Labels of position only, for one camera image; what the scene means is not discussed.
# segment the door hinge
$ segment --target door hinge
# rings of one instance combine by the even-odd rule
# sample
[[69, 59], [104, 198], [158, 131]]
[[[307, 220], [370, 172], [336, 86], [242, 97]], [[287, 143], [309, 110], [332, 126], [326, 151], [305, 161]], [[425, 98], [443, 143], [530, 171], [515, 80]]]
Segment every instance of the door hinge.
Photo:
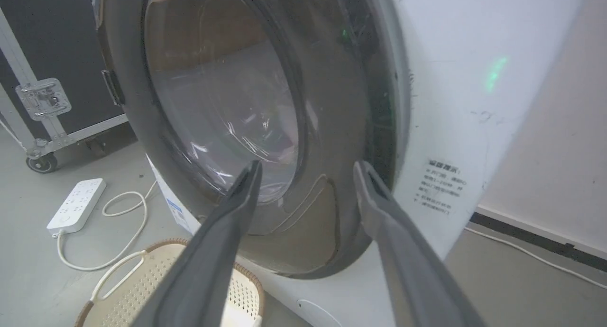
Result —
[[103, 80], [106, 82], [106, 87], [108, 87], [110, 95], [112, 95], [114, 104], [124, 105], [124, 95], [122, 89], [120, 89], [120, 83], [118, 83], [116, 74], [110, 70], [102, 70], [101, 74], [103, 75]]

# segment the metal latch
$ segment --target metal latch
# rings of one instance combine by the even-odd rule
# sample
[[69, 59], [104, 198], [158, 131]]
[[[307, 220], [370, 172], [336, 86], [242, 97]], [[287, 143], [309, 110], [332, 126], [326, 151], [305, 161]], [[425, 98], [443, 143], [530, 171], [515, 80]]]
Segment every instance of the metal latch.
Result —
[[18, 85], [15, 91], [32, 120], [51, 118], [72, 109], [57, 78]]

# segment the caster wheel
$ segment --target caster wheel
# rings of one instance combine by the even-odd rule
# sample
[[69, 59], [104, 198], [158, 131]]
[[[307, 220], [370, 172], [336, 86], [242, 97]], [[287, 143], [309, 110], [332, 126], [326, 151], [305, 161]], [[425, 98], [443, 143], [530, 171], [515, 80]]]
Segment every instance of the caster wheel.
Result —
[[97, 157], [97, 158], [102, 158], [104, 156], [106, 156], [106, 144], [102, 143], [102, 141], [100, 141], [100, 139], [93, 139], [93, 140], [89, 140], [86, 141], [86, 147], [89, 148], [89, 150], [91, 150], [91, 152], [93, 152], [93, 154]]
[[37, 173], [46, 174], [54, 172], [57, 169], [57, 158], [51, 153], [43, 155], [35, 160], [27, 158], [26, 164], [31, 170]]

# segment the power strip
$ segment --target power strip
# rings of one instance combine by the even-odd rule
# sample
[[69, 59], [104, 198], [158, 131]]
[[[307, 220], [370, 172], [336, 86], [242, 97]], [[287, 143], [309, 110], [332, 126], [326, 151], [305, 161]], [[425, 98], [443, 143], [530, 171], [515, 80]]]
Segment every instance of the power strip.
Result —
[[46, 226], [50, 234], [56, 238], [59, 231], [70, 234], [80, 230], [89, 219], [104, 189], [106, 182], [102, 178], [82, 180], [76, 184]]

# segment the green light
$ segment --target green light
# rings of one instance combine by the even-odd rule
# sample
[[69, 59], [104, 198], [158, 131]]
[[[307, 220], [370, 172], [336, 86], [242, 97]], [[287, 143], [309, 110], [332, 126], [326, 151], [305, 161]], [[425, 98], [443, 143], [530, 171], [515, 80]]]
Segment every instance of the green light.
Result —
[[487, 76], [487, 81], [485, 82], [485, 89], [487, 92], [493, 92], [495, 88], [495, 83], [499, 78], [499, 73], [503, 70], [504, 66], [508, 62], [508, 57], [501, 57], [498, 59], [494, 65], [491, 67], [491, 72], [489, 72]]

